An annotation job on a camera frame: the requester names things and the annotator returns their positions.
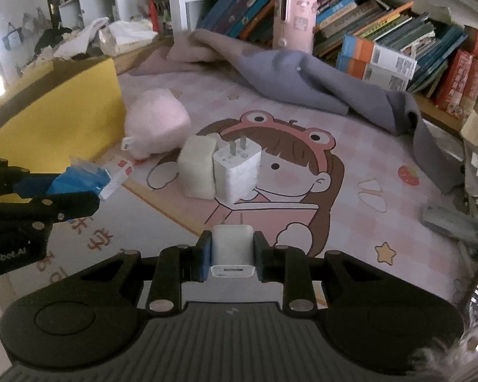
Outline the blue wrapper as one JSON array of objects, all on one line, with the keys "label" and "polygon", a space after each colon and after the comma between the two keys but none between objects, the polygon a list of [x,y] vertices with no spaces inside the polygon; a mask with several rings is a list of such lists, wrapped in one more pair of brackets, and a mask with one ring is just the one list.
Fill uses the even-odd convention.
[{"label": "blue wrapper", "polygon": [[93,192],[99,195],[109,183],[109,173],[93,162],[71,157],[70,166],[55,177],[46,194],[48,196],[76,193]]}]

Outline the small white USB charger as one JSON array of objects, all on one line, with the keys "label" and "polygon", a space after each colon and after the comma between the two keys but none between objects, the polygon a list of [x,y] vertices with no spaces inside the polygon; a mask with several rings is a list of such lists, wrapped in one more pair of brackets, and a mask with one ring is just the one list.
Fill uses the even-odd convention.
[{"label": "small white USB charger", "polygon": [[246,279],[256,272],[254,230],[245,224],[219,224],[211,230],[211,274]]}]

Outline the white foam block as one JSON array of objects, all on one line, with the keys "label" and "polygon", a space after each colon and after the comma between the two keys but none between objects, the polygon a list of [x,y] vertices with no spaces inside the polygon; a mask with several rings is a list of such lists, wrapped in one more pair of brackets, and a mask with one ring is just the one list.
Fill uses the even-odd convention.
[{"label": "white foam block", "polygon": [[177,157],[177,169],[186,197],[212,200],[216,187],[213,155],[217,140],[211,136],[193,135],[183,145]]}]

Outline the large white plug charger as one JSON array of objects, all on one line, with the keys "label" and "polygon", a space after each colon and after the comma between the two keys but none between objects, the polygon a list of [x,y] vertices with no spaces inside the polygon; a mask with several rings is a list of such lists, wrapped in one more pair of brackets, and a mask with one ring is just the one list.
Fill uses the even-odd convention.
[{"label": "large white plug charger", "polygon": [[235,204],[255,197],[262,147],[242,135],[229,141],[213,154],[215,198],[223,204]]}]

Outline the small white red box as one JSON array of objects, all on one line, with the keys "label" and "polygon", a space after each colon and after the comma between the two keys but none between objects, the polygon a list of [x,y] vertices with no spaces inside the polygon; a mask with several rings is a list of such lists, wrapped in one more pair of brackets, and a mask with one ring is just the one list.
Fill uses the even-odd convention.
[{"label": "small white red box", "polygon": [[99,197],[101,200],[107,200],[131,175],[134,165],[116,155],[103,165],[103,169],[109,174],[110,180],[101,190]]}]

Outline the cartoon girl desk mat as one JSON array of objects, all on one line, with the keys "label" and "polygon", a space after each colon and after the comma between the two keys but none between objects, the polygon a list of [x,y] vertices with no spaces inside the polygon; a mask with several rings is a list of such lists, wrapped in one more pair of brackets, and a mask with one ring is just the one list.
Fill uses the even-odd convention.
[{"label": "cartoon girl desk mat", "polygon": [[169,89],[197,131],[220,144],[234,123],[262,147],[256,189],[224,205],[186,197],[175,160],[160,157],[135,165],[132,174],[93,216],[54,226],[45,260],[0,278],[0,303],[48,286],[122,250],[149,257],[176,244],[192,244],[220,223],[245,223],[272,245],[310,255],[348,253],[452,303],[466,294],[474,265],[449,238],[421,223],[427,203],[450,206],[415,163],[409,140],[355,117],[340,117],[275,102],[219,72],[118,75],[103,61],[68,81],[69,103],[60,122],[69,147],[52,149],[48,161],[24,152],[33,172],[60,172],[71,156],[107,162],[120,155],[126,106],[144,91]]}]

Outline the pink plush toy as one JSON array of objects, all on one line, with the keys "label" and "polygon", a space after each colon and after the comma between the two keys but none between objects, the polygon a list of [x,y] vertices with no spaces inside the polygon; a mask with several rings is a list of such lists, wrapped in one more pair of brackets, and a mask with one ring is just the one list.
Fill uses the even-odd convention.
[{"label": "pink plush toy", "polygon": [[191,132],[191,118],[177,97],[168,89],[152,89],[127,108],[120,146],[142,160],[183,146]]}]

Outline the grey stapler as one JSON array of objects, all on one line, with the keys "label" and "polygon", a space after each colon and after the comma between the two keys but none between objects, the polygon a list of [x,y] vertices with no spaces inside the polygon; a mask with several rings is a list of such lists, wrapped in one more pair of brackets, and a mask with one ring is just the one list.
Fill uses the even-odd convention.
[{"label": "grey stapler", "polygon": [[430,230],[478,249],[478,220],[456,209],[424,204],[421,223]]}]

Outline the white tissue pack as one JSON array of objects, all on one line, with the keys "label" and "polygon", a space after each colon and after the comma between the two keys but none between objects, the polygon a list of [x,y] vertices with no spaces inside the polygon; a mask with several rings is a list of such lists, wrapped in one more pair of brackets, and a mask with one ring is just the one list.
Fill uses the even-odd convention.
[{"label": "white tissue pack", "polygon": [[98,31],[100,49],[106,56],[116,57],[148,46],[159,33],[153,31],[153,25],[148,19],[109,23]]}]

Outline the grey purple blanket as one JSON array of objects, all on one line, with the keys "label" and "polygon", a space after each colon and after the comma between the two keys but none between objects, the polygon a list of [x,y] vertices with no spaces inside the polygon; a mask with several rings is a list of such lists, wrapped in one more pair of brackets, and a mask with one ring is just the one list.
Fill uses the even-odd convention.
[{"label": "grey purple blanket", "polygon": [[412,135],[416,164],[444,193],[463,185],[460,164],[443,152],[423,123],[414,97],[384,90],[298,50],[264,49],[206,29],[178,34],[155,49],[132,75],[215,68],[270,99],[346,115],[350,110],[392,135]]}]

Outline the upper orange blue white box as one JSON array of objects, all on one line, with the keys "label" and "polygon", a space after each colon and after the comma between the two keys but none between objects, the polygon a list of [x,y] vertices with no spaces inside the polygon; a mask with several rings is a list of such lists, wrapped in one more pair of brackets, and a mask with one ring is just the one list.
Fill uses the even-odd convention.
[{"label": "upper orange blue white box", "polygon": [[371,40],[352,35],[346,35],[343,38],[341,54],[350,59],[390,70],[408,79],[413,78],[417,66],[416,59]]}]

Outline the pink cylindrical humidifier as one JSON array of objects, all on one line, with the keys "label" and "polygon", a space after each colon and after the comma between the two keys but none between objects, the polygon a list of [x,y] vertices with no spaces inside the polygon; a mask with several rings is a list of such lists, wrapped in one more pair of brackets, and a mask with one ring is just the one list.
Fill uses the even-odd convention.
[{"label": "pink cylindrical humidifier", "polygon": [[313,52],[318,0],[274,0],[273,49]]}]

